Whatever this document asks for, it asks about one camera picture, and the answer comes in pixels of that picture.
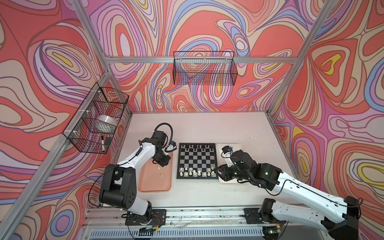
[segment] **black wire basket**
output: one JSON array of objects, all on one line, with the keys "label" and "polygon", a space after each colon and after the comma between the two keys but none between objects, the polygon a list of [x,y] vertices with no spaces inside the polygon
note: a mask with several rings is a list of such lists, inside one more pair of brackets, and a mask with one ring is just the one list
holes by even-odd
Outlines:
[{"label": "black wire basket", "polygon": [[175,51],[173,83],[234,86],[237,78],[234,55],[233,51]]},{"label": "black wire basket", "polygon": [[81,119],[65,135],[79,152],[106,154],[129,96],[117,89],[99,87]]}]

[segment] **blue circle on wallpaper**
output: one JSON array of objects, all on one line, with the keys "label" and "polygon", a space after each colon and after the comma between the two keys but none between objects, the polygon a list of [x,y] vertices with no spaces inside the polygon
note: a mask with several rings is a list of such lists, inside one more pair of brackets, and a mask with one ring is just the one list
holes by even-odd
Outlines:
[{"label": "blue circle on wallpaper", "polygon": [[55,237],[61,237],[67,234],[73,224],[73,212],[64,210],[60,212],[51,223],[51,233]]}]

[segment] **chessboard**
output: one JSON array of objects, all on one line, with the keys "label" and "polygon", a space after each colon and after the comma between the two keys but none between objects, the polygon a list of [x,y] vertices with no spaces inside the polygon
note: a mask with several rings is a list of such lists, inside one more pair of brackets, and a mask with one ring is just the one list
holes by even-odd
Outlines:
[{"label": "chessboard", "polygon": [[218,179],[214,143],[180,143],[177,179]]}]

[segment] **black mesh basket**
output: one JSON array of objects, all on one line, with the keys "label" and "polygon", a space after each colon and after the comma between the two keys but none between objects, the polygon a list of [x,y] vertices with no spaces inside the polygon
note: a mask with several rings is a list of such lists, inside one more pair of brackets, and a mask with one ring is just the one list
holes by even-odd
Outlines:
[{"label": "black mesh basket", "polygon": [[233,51],[175,51],[175,85],[235,85],[237,68]]},{"label": "black mesh basket", "polygon": [[[127,94],[114,88],[99,87],[81,119],[66,137],[79,152],[106,154],[128,98]],[[115,123],[98,119],[102,115],[109,116]]]}]

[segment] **psychedelic wallpaper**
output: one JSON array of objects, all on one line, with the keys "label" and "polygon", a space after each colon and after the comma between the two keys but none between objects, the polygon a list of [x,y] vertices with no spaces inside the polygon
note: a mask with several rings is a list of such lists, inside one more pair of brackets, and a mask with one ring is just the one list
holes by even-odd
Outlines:
[{"label": "psychedelic wallpaper", "polygon": [[364,199],[361,240],[384,239],[383,39],[383,1],[339,1],[273,115],[304,182]]},{"label": "psychedelic wallpaper", "polygon": [[[109,56],[232,50],[296,56],[322,0],[94,0],[85,7]],[[239,63],[235,86],[174,86],[173,64],[114,64],[133,112],[264,111],[288,64]]]},{"label": "psychedelic wallpaper", "polygon": [[[0,220],[104,72],[70,2],[0,1]],[[68,147],[14,240],[75,237],[125,122],[106,155]]]}]

